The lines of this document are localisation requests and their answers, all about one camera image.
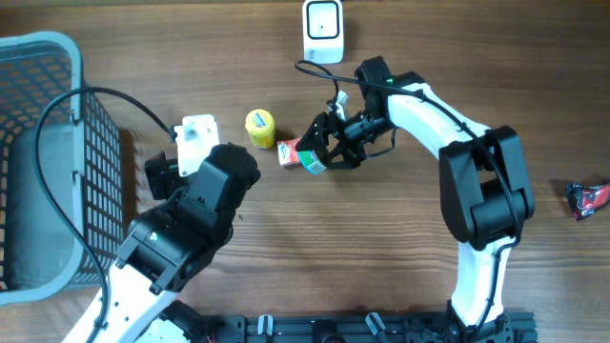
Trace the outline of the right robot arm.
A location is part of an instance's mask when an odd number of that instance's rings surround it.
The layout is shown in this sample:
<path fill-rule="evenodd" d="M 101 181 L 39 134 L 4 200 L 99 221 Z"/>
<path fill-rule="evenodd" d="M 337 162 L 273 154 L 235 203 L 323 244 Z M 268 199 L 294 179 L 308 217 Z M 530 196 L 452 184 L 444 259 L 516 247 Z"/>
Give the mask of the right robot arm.
<path fill-rule="evenodd" d="M 336 91 L 296 145 L 312 174 L 355 169 L 369 158 L 365 146 L 386 132 L 409 132 L 437 160 L 440 209 L 458 242 L 451 320 L 476 339 L 503 313 L 501 288 L 510 251 L 521 239 L 535 201 L 517 133 L 472 121 L 434 94 L 413 71 L 390 72 L 378 56 L 364 61 L 350 83 L 365 108 L 350 116 Z"/>

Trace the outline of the round tin can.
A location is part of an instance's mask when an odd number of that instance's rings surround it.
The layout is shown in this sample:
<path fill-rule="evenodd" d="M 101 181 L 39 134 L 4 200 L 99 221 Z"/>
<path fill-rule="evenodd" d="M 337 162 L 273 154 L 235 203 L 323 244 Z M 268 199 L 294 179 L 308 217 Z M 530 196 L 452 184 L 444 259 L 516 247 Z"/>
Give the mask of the round tin can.
<path fill-rule="evenodd" d="M 327 170 L 327 167 L 314 151 L 299 151 L 297 153 L 303 167 L 313 175 Z"/>

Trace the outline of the black red hex wrench packet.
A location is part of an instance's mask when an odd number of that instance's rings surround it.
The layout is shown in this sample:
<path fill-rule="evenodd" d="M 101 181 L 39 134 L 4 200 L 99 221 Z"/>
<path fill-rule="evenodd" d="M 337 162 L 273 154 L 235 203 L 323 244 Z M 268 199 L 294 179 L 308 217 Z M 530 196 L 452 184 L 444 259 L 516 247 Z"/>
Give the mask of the black red hex wrench packet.
<path fill-rule="evenodd" d="M 566 197 L 575 219 L 580 221 L 609 203 L 609 185 L 583 186 L 568 183 Z"/>

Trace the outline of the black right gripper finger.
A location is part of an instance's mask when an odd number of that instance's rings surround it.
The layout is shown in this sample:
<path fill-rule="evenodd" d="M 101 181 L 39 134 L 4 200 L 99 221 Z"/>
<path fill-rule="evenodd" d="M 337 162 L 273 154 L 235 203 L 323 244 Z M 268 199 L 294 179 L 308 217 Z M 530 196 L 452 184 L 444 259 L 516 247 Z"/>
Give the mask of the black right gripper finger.
<path fill-rule="evenodd" d="M 329 114 L 322 112 L 318 114 L 309 129 L 303 134 L 296 144 L 296 150 L 302 151 L 328 151 L 329 136 L 332 131 L 329 126 Z"/>
<path fill-rule="evenodd" d="M 328 168 L 332 170 L 351 170 L 358 168 L 363 159 L 356 153 L 344 151 L 339 154 L 329 155 Z"/>

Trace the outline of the red white snack packet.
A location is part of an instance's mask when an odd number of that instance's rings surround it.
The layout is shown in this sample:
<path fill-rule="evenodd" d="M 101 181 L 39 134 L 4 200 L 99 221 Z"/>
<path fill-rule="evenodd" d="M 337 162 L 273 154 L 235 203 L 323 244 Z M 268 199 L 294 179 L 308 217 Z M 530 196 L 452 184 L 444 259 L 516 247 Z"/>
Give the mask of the red white snack packet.
<path fill-rule="evenodd" d="M 278 162 L 280 166 L 289 167 L 300 163 L 300 158 L 296 150 L 296 145 L 299 141 L 299 138 L 295 138 L 277 142 Z"/>

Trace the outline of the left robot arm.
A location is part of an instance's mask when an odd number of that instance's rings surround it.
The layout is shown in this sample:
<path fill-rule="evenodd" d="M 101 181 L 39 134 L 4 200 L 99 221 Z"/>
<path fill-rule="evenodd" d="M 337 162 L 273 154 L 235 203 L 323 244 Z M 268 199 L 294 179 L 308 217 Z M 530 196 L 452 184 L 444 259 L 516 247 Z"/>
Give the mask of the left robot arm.
<path fill-rule="evenodd" d="M 135 217 L 99 291 L 68 342 L 209 342 L 217 323 L 177 301 L 233 234 L 236 210 L 260 177 L 253 156 L 216 145 L 193 181 Z"/>

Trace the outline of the yellow mentos gum bottle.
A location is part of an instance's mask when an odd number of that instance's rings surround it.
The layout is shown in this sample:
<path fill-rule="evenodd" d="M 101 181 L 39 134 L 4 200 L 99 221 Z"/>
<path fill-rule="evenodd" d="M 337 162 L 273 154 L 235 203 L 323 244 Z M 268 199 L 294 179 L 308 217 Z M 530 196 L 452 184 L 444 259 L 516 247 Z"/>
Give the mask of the yellow mentos gum bottle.
<path fill-rule="evenodd" d="M 245 129 L 256 148 L 267 150 L 275 144 L 275 120 L 268 111 L 257 109 L 249 112 Z"/>

